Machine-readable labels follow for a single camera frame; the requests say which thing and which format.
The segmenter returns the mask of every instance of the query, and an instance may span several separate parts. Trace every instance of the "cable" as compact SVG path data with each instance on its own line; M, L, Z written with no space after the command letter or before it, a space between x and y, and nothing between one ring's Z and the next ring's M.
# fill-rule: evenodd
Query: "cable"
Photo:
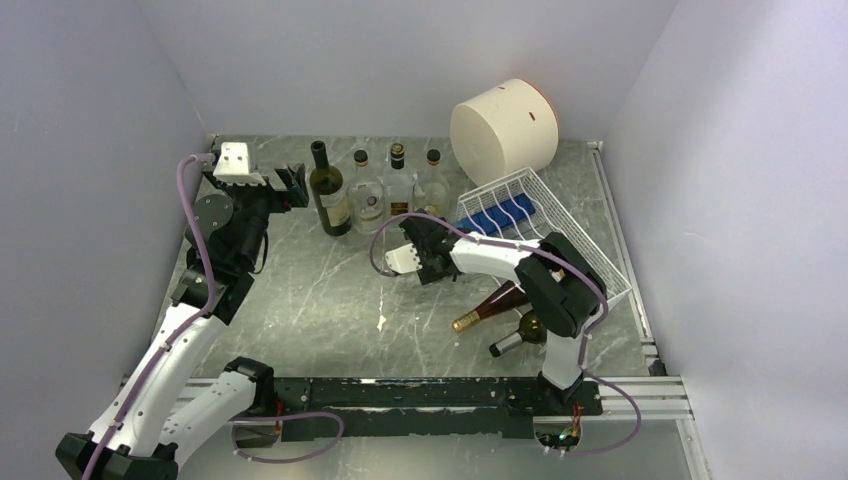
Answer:
M296 413L294 415L282 415L279 417L238 417L233 418L233 421L246 421L246 422L285 422L288 420L300 420L304 418L332 418L339 424L339 431L336 432L336 437L330 440L330 442L323 447L315 450L312 453L307 453L306 455L302 455L300 457L295 458L262 458L262 457L254 457L253 455L249 455L245 453L242 449L238 448L238 444L236 443L236 430L233 428L232 434L230 435L230 439L233 443L233 454L238 455L241 458L249 462L258 462L258 463L269 463L269 464L287 464L287 463L295 463L302 462L304 460L309 460L310 458L315 458L318 455L330 450L333 448L339 440L342 438L342 433L344 433L344 420L342 417L336 415L335 413L329 412L306 412L306 413Z
M424 213L417 213L417 212L402 213L400 215L397 215L395 217L392 217L392 218L386 220L383 223L383 225L381 225L380 228L378 228L377 231L374 233L374 238L371 239L371 245L368 248L368 258L371 261L371 266L374 267L374 269L377 271L377 273L379 273L380 275L383 275L385 277L394 277L394 276L397 275L397 273L392 272L392 271L385 271L385 270L381 269L377 265L376 261L374 260L374 248L377 245L377 236L381 232L383 232L390 224L395 223L395 222L399 222L399 221L403 220L404 218L423 218L425 220L429 220L431 222L438 223L439 225L447 228L448 230L455 233L456 235L459 235L460 238L463 238L463 239L471 241L471 242L475 242L478 245L489 245L489 246L493 246L493 247L509 248L511 250L518 248L519 250L523 250L525 252L533 253L535 255L538 255L538 256L546 259L546 260L549 260L549 261L559 265L560 267L565 269L567 272L571 273L572 275L574 275L575 277L580 279L580 281L583 282L589 288L589 290L592 291L592 293L595 295L595 297L598 298L598 302L601 304L601 307L603 307L603 308L601 310L600 315L598 316L598 319L595 320L592 324L588 325L586 328L583 329L583 332L581 334L581 339L580 339L580 347L579 347L580 350L579 350L579 354L578 354L578 358L577 358L577 366L580 368L583 375L591 378L592 380L595 380L596 382L598 382L601 385L605 385L605 386L615 390L616 392L621 394L622 397L627 399L627 401L630 402L630 404L633 406L633 411L636 413L636 425L634 425L633 430L626 437L624 437L623 439L621 439L621 440L619 440L619 441L617 441L613 444L607 445L606 447L596 448L596 449L592 449L592 450L584 450L584 451L576 451L576 452L561 452L561 453L564 453L565 455L568 455L568 456L575 456L575 457L587 457L587 456L592 456L592 455L599 455L599 454L602 454L602 453L607 453L609 451L615 450L616 448L619 448L619 447L629 443L634 438L636 438L636 435L639 434L639 430L642 429L642 411L639 410L639 406L636 404L636 400L634 400L633 397L631 397L629 394L627 394L627 392L622 390L618 385L615 385L611 382L608 382L606 380L601 379L600 377L592 375L591 373L589 373L583 367L583 363L584 363L584 360L586 358L587 340L589 339L588 333L591 330L593 330L595 327L600 325L601 322L603 322L607 318L607 315L609 315L609 310L610 310L609 309L609 303L607 302L606 297L604 296L603 292L601 292L601 290L598 288L598 286L595 285L595 282L591 281L588 277L586 277L586 275L584 275L581 271L577 270L577 268L575 268L573 265L571 265L568 262L566 262L565 260L557 257L556 255L553 255L553 254L546 252L544 250L541 250L541 249L538 249L538 248L535 248L535 247L531 247L531 246L528 246L528 245L519 244L519 245L516 246L516 244L514 244L514 243L506 242L506 241L502 241L502 240L496 240L496 239L489 238L489 237L475 237L475 236L469 235L469 234L459 230L458 228L454 227L453 225L451 225L450 223L446 222L445 220L443 220L441 218L434 217L432 215L427 215L427 214L424 214Z
M259 270L254 270L250 273L254 275L259 275L262 273L262 270L265 270L265 263L268 261L268 230L265 230L265 234L262 235L262 242L265 246L262 249L262 266L259 267Z
M177 191L180 194L180 203L183 207L183 213L185 213L186 219L188 220L189 228L191 229L192 235L197 242L197 252L200 254L200 259L203 262L203 273L206 275L206 284L209 289L208 298L206 299L206 304L203 305L203 308L195 312L194 315L188 317L179 327L174 329L171 335L165 340L164 343L168 345L172 345L174 341L180 337L180 335L185 332L192 323L198 318L206 315L209 310L212 308L212 304L215 301L215 276L212 273L212 261L209 259L209 252L206 250L206 244L203 242L203 235L200 232L200 227L197 226L197 221L194 219L194 210L191 206L191 200L188 197L188 193L186 193L185 181L184 181L184 172L185 167L192 162L212 162L215 160L215 155L211 153L205 154L195 154L188 156L182 159L177 166ZM97 461L100 458L100 455L103 453L103 449L106 448L106 445L112 440L112 437L115 436L115 432L118 429L118 426L121 425L124 419L127 416L127 413L132 408L136 399L138 398L138 394L141 392L144 383L150 377L150 374L153 372L153 369L156 367L156 364L159 363L159 360L167 350L164 345L160 346L156 352L150 357L150 360L141 370L141 373L138 375L138 379L130 387L129 392L127 393L124 402L118 408L118 413L115 415L115 418L112 422L112 425L106 429L103 433L103 437L100 439L100 442L94 448L94 452L91 454L91 457L88 459L88 463L85 466L85 470L82 474L82 480L90 480L91 474L94 472L95 466L97 466Z

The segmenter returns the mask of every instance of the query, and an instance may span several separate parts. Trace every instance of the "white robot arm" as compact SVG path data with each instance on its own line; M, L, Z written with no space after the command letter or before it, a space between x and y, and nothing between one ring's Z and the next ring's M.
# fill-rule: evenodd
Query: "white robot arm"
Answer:
M527 293L539 320L548 328L541 376L567 392L582 381L579 362L581 331L601 314L596 295L573 275L522 247L551 253L572 265L605 293L600 276L559 233L543 240L504 240L514 248L487 245L487 237L472 232L459 237L430 220L411 217L401 222L410 244L386 253L386 264L399 274L417 273L422 284L462 273L482 273L511 280Z

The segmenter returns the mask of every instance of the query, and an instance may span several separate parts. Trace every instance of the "floor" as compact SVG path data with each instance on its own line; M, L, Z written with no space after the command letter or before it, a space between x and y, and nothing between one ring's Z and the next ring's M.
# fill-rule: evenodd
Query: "floor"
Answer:
M475 188L447 138L235 135L222 139L254 142L264 175L285 164L312 166L309 145L316 139L327 143L330 162L345 176L352 174L357 149L367 150L374 161L399 141L406 146L407 165L417 169L424 167L424 153L437 148L454 200ZM562 142L551 165L539 175L613 263L621 264L621 245L586 144ZM204 181L199 195L212 191ZM265 271L256 276L232 325L195 376L217 377L239 355L271 365L277 376L535 376L539 372L543 347L520 346L499 358L488 352L492 342L515 329L517 313L486 320L461 334L450 328L452 320L497 287L492 278L464 275L456 283L421 286L415 276L381 277L368 263L370 238L353 230L339 238L327 236L313 206L272 216L268 233ZM389 248L402 243L400 234L386 238ZM184 242L171 287L184 268L186 248ZM619 303L593 332L589 369L602 376L647 375L637 325L631 303Z

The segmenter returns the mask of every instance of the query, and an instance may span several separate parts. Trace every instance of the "white wire rack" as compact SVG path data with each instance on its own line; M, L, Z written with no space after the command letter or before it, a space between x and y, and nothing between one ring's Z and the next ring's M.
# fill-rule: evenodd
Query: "white wire rack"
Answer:
M560 232L606 283L610 308L630 292L630 283L624 275L532 168L524 168L461 195L456 205L456 218L467 219L480 232L511 240L542 239L553 231ZM486 232L484 227L488 227L491 233Z

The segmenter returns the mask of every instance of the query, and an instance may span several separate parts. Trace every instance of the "clear glass bottle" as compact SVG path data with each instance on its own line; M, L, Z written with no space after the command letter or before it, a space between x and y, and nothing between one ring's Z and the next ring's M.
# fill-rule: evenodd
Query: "clear glass bottle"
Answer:
M441 157L441 153L436 149L427 152L427 167L418 179L423 198L415 209L423 208L430 215L447 218L450 207L450 187L439 167Z
M383 173L383 187L385 195L385 209L389 217L407 213L413 207L413 188L415 182L408 168L404 167L403 145L395 143L392 145L390 162ZM394 225L392 230L399 230Z
M353 153L356 171L347 190L348 204L353 216L353 227L359 233L374 233L383 224L383 182L379 171L368 163L368 153Z

